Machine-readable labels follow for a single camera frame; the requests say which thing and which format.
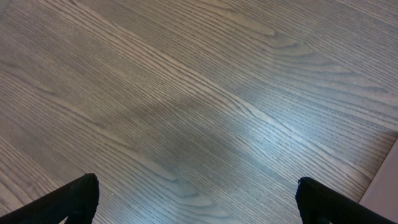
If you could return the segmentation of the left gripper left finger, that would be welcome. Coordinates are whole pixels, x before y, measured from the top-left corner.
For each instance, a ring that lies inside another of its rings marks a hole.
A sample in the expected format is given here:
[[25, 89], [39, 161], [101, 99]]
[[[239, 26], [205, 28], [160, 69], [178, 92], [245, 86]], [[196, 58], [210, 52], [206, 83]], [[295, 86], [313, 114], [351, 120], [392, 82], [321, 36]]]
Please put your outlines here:
[[98, 178], [89, 173], [1, 217], [1, 224], [87, 223], [99, 204]]

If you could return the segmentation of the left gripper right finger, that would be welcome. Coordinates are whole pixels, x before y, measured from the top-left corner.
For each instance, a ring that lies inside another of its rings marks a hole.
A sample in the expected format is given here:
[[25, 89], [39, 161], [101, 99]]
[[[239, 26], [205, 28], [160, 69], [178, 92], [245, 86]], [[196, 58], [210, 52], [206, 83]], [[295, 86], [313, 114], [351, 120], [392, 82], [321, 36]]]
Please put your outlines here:
[[295, 199], [303, 224], [395, 224], [310, 177], [298, 180]]

